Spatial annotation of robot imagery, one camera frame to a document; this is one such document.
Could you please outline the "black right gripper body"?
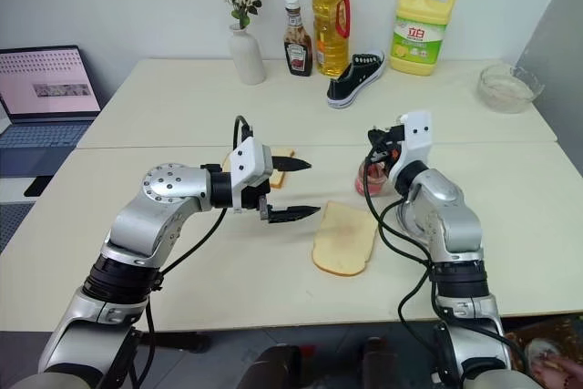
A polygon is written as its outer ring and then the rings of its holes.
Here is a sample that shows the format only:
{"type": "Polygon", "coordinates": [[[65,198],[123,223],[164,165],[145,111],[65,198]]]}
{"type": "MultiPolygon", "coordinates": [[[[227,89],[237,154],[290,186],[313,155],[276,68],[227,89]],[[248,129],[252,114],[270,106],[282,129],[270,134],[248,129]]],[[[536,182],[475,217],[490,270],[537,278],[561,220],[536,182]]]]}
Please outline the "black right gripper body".
{"type": "Polygon", "coordinates": [[[402,142],[404,141],[404,125],[389,128],[381,139],[381,152],[385,162],[396,162],[401,156],[402,142]]]}

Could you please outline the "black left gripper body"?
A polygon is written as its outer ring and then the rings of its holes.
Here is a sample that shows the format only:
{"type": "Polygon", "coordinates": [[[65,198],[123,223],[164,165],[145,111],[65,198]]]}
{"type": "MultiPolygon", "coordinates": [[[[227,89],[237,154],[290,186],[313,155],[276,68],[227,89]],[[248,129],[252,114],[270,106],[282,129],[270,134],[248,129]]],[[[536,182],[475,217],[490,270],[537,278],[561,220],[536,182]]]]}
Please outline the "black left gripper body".
{"type": "Polygon", "coordinates": [[[261,220],[273,222],[271,204],[267,201],[274,171],[272,157],[264,157],[261,166],[258,160],[238,164],[236,170],[240,206],[246,210],[257,210],[261,220]]]}

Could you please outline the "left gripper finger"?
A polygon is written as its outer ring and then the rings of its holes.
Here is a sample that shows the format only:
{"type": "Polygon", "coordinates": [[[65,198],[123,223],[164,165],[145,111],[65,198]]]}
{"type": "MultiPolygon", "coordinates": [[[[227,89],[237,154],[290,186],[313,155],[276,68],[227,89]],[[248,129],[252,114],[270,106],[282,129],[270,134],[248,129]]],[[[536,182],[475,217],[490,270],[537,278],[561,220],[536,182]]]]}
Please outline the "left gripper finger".
{"type": "Polygon", "coordinates": [[[272,205],[269,205],[267,210],[267,221],[272,224],[302,220],[320,210],[320,207],[313,206],[292,206],[284,210],[275,210],[272,205]]]}
{"type": "Polygon", "coordinates": [[[295,157],[272,156],[271,159],[273,168],[279,172],[294,172],[312,167],[309,162],[295,157]]]}

